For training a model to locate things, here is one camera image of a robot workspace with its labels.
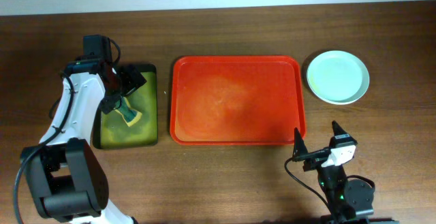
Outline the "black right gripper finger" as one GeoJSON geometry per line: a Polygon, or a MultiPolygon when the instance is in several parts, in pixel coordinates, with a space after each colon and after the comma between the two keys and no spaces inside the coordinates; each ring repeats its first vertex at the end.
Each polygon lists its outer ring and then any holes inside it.
{"type": "Polygon", "coordinates": [[[347,133],[336,121],[332,121],[332,130],[334,136],[345,135],[347,133]]]}
{"type": "Polygon", "coordinates": [[[294,149],[292,153],[293,159],[306,159],[308,155],[307,147],[305,146],[304,140],[296,127],[294,129],[294,149]]]}

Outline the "yellow green scrub sponge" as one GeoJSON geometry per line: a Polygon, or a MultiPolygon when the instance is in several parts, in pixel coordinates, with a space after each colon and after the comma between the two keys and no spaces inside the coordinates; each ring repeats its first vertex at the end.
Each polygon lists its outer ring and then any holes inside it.
{"type": "Polygon", "coordinates": [[[142,113],[133,109],[126,97],[120,98],[114,111],[122,116],[128,127],[133,126],[142,118],[142,113]]]}

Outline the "pale green plate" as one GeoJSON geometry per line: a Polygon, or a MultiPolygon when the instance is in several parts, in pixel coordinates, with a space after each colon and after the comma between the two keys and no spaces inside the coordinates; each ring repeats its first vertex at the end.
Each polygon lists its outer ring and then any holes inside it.
{"type": "Polygon", "coordinates": [[[354,54],[342,50],[317,55],[307,67],[306,80],[316,97],[334,105],[358,101],[370,85],[366,65],[354,54]]]}

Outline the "red plastic serving tray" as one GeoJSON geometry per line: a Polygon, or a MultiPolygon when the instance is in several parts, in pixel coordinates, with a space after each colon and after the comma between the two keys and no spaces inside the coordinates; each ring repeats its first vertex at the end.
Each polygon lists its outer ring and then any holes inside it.
{"type": "Polygon", "coordinates": [[[172,70],[170,128],[182,145],[278,146],[307,133],[292,57],[185,56],[172,70]]]}

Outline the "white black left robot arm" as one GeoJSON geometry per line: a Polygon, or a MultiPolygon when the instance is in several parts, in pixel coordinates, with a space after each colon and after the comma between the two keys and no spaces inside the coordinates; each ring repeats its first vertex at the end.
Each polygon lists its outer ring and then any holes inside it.
{"type": "Polygon", "coordinates": [[[109,199],[106,175],[91,150],[96,114],[115,110],[130,123],[141,113],[126,99],[145,84],[133,66],[104,60],[75,61],[61,72],[63,92],[47,132],[20,156],[13,192],[25,177],[33,203],[44,219],[60,223],[135,223],[109,199]]]}

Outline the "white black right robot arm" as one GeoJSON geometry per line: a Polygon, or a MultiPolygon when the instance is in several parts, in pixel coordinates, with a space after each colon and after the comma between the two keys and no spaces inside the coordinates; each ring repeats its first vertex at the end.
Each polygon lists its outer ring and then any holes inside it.
{"type": "Polygon", "coordinates": [[[317,181],[324,193],[321,196],[295,175],[290,176],[318,196],[326,205],[329,215],[322,216],[322,223],[370,223],[375,183],[358,175],[347,175],[343,165],[354,158],[358,142],[336,121],[332,121],[333,136],[327,147],[309,152],[298,129],[294,130],[294,149],[288,163],[303,162],[305,172],[315,170],[317,181]]]}

